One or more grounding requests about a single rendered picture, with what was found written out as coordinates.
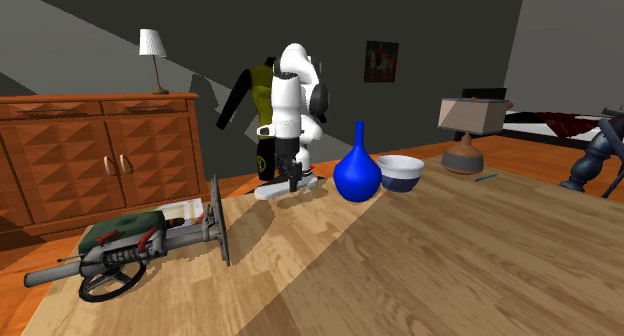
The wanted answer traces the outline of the grey machine with wheel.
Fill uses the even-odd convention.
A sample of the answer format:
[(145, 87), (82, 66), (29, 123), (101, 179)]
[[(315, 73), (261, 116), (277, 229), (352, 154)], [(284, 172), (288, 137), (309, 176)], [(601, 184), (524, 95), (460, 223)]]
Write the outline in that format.
[(85, 255), (78, 253), (61, 258), (57, 267), (27, 273), (23, 284), (31, 288), (79, 275), (82, 277), (78, 290), (80, 299), (99, 303), (130, 290), (143, 277), (152, 260), (165, 257), (174, 249), (216, 241), (222, 260), (229, 263), (227, 231), (217, 178), (211, 179), (210, 195), (210, 205), (194, 224), (186, 225), (184, 218), (165, 218), (165, 230), (154, 227), (142, 236), (135, 235), (96, 246)]

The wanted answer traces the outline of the blue long-necked vase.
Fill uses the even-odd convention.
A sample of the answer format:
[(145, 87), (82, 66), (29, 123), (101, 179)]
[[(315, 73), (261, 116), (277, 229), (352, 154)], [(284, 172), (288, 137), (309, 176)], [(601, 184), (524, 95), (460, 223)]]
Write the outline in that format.
[(333, 180), (339, 194), (350, 202), (365, 202), (379, 189), (381, 169), (364, 148), (364, 122), (356, 122), (355, 143), (335, 166)]

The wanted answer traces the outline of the bed with red blanket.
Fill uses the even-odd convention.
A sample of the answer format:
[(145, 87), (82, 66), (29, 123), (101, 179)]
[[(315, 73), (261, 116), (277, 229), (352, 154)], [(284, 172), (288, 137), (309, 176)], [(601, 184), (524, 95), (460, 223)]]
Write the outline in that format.
[(583, 148), (600, 131), (600, 116), (559, 112), (508, 111), (501, 136)]

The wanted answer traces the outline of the table lamp with boxy shade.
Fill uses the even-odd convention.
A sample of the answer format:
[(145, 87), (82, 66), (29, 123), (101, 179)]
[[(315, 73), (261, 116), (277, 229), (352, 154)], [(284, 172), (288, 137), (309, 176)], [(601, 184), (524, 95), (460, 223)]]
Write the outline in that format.
[(509, 100), (444, 98), (441, 100), (438, 127), (463, 134), (446, 149), (441, 165), (446, 170), (464, 175), (481, 173), (484, 157), (472, 144), (473, 135), (498, 134), (503, 129), (506, 112), (513, 107)]

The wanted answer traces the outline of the green bag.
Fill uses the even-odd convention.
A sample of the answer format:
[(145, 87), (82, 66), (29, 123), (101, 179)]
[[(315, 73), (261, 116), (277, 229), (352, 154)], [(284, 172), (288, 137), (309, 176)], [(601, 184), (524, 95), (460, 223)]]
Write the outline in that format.
[(165, 216), (162, 211), (143, 212), (99, 222), (80, 241), (78, 253), (85, 255), (96, 246), (135, 235), (142, 236), (154, 227), (166, 229)]

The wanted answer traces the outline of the white shade table lamp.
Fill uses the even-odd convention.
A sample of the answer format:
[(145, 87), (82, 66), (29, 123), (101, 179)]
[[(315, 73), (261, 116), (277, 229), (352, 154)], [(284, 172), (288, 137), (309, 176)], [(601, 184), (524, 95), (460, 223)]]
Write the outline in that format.
[(158, 67), (156, 63), (157, 57), (164, 58), (167, 56), (167, 53), (161, 40), (160, 34), (157, 30), (147, 28), (140, 29), (139, 55), (152, 57), (157, 82), (157, 87), (152, 91), (152, 93), (154, 95), (167, 95), (169, 91), (161, 87)]

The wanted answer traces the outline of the dark blue turned stand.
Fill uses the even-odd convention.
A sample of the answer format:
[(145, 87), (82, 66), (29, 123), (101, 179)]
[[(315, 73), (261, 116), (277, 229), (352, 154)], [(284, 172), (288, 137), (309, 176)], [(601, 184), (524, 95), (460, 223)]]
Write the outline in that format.
[(560, 186), (583, 192), (584, 185), (600, 174), (604, 161), (615, 155), (621, 160), (621, 166), (617, 178), (602, 195), (607, 199), (624, 179), (624, 109), (604, 108), (602, 113), (611, 119), (598, 122), (600, 132), (589, 142), (584, 156), (574, 163), (569, 178)]

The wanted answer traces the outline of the dark red wall picture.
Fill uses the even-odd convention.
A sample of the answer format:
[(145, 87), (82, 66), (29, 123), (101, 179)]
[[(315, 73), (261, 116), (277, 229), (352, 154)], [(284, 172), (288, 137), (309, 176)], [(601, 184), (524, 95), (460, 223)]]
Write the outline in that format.
[(393, 83), (396, 78), (398, 43), (368, 41), (366, 43), (364, 82)]

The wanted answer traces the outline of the black and yellow wetsuit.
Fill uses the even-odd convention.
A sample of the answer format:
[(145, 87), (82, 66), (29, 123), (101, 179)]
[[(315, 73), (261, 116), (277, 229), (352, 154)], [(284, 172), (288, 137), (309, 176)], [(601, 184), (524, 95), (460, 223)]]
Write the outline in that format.
[[(263, 64), (245, 69), (238, 77), (225, 106), (216, 122), (216, 127), (223, 130), (247, 93), (251, 94), (260, 126), (272, 122), (272, 79), (275, 57), (267, 57)], [(258, 136), (256, 167), (261, 181), (274, 179), (276, 170), (275, 139)]]

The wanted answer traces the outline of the white and blue bowl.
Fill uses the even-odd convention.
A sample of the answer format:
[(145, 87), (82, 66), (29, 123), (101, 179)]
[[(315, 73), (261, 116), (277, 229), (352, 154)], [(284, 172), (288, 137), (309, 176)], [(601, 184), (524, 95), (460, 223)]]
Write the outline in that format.
[(410, 192), (418, 183), (424, 162), (405, 155), (383, 155), (377, 158), (381, 169), (381, 185), (384, 189), (397, 193)]

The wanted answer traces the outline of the wooden sideboard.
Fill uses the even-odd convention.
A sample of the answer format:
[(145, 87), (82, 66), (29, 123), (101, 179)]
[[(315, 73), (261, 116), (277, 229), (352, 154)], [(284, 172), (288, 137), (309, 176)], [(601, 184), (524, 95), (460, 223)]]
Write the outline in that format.
[(0, 244), (205, 198), (197, 97), (0, 97)]

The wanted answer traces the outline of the white open book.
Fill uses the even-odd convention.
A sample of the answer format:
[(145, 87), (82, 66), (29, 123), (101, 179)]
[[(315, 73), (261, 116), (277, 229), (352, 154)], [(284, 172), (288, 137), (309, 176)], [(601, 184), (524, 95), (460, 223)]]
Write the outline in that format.
[(204, 214), (204, 205), (200, 198), (160, 205), (157, 210), (163, 212), (166, 219), (184, 218), (186, 225), (194, 224)]

